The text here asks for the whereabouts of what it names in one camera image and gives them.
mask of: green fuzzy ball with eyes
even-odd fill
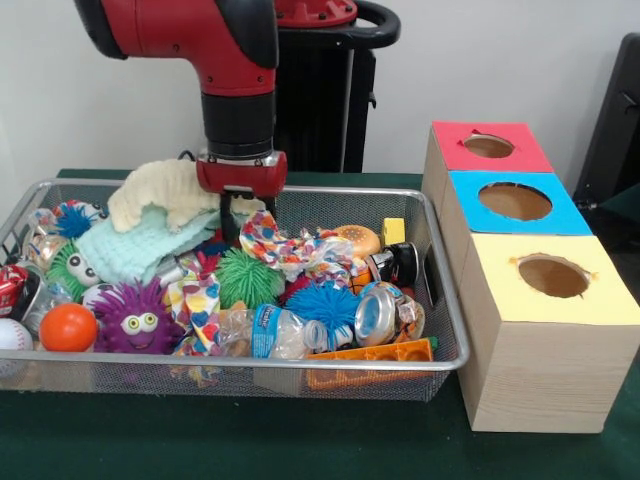
[[[51,268],[46,274],[49,283],[62,285],[74,302],[80,302],[89,287],[100,283],[100,279],[86,260],[78,253],[75,244],[70,241],[54,257]]]
[[[220,306],[224,309],[238,301],[255,309],[263,303],[274,303],[284,292],[282,273],[237,248],[228,250],[220,259],[216,277],[220,281]]]

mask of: orange ball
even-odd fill
[[[359,272],[357,276],[351,277],[349,287],[353,293],[358,295],[365,285],[369,285],[371,282],[373,282],[371,270],[366,268],[363,272]]]
[[[53,352],[84,352],[98,336],[98,322],[93,313],[77,303],[52,309],[40,323],[40,341]]]

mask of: red can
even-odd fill
[[[0,269],[0,317],[21,321],[31,304],[40,279],[17,265]]]

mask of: purple fuzzy toy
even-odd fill
[[[151,353],[168,355],[184,335],[162,299],[166,289],[154,278],[148,286],[118,285],[93,303],[103,327],[95,343],[96,352]]]

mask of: cable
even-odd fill
[[[192,162],[196,161],[196,157],[193,156],[193,153],[189,150],[183,150],[180,155],[178,155],[178,160],[182,160],[184,157],[189,157],[189,160]]]

